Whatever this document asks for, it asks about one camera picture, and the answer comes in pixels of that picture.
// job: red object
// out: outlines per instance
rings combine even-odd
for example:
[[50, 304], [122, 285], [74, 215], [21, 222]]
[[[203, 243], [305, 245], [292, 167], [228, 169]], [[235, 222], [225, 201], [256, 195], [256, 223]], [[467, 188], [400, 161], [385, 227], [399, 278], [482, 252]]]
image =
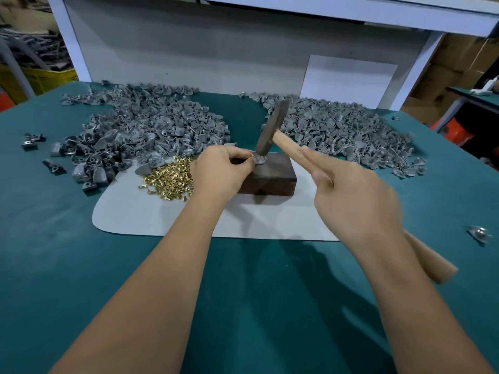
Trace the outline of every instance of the red object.
[[16, 106], [16, 104], [12, 101], [12, 98], [10, 98], [5, 90], [0, 87], [0, 112], [13, 108], [14, 106]]
[[[430, 128], [434, 130], [439, 121], [440, 119]], [[474, 137], [473, 134], [465, 130], [465, 128], [459, 124], [456, 118], [452, 118], [450, 122], [445, 125], [444, 130], [447, 130], [444, 137], [458, 146], [465, 144], [468, 140]]]

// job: metal hammer head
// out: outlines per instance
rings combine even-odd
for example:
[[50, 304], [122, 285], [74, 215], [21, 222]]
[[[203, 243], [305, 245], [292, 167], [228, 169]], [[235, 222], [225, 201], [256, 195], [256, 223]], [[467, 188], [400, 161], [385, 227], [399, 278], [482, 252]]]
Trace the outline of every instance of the metal hammer head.
[[255, 150], [258, 155], [266, 156], [268, 151], [271, 149], [274, 132], [280, 129], [289, 107], [289, 101], [281, 101], [276, 106], [274, 112], [267, 120], [264, 130], [261, 132], [260, 138], [258, 139], [257, 149]]

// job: green work surface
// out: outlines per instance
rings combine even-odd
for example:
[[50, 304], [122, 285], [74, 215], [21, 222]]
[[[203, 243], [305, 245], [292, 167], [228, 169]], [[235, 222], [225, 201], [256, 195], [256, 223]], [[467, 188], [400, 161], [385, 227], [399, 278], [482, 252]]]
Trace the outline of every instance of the green work surface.
[[[72, 83], [0, 113], [1, 373], [47, 372], [160, 239], [96, 229], [99, 195], [41, 163], [51, 143], [107, 107], [60, 105], [62, 93], [87, 89]], [[193, 100], [254, 147], [261, 105], [211, 93]], [[406, 114], [378, 112], [413, 132], [415, 154], [428, 159], [425, 176], [378, 173], [400, 196], [406, 229], [459, 267], [439, 292], [499, 370], [499, 239], [481, 247], [465, 231], [474, 224], [499, 235], [499, 175]], [[24, 132], [48, 140], [25, 152]], [[54, 160], [71, 171], [69, 158]], [[394, 371], [373, 293], [343, 244], [212, 240], [182, 373]]]
[[462, 97], [467, 98], [468, 100], [474, 101], [479, 104], [487, 105], [493, 109], [496, 109], [499, 112], [499, 95], [492, 93], [492, 94], [485, 94], [485, 95], [477, 95], [471, 93], [469, 89], [464, 89], [464, 88], [458, 88], [458, 87], [447, 87], [448, 90], [450, 90], [453, 93], [456, 93]]

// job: pile of brass rivets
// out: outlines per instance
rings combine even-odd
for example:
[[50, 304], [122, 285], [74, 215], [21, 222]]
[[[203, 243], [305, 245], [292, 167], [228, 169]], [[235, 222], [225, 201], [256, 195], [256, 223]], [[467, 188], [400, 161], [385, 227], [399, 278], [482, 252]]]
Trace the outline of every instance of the pile of brass rivets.
[[190, 172], [190, 164], [193, 157], [175, 156], [174, 163], [165, 164], [155, 168], [153, 172], [144, 176], [144, 185], [139, 189], [153, 187], [148, 189], [147, 194], [157, 194], [161, 199], [171, 201], [172, 199], [182, 199], [187, 201], [187, 195], [191, 196], [193, 192], [193, 182]]

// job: wall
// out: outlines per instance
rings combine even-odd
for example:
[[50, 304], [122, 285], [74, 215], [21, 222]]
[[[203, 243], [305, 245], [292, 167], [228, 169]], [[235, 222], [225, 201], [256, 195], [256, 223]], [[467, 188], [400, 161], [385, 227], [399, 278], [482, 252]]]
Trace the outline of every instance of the wall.
[[65, 0], [93, 81], [299, 94], [310, 54], [397, 64], [388, 108], [428, 32], [169, 0]]

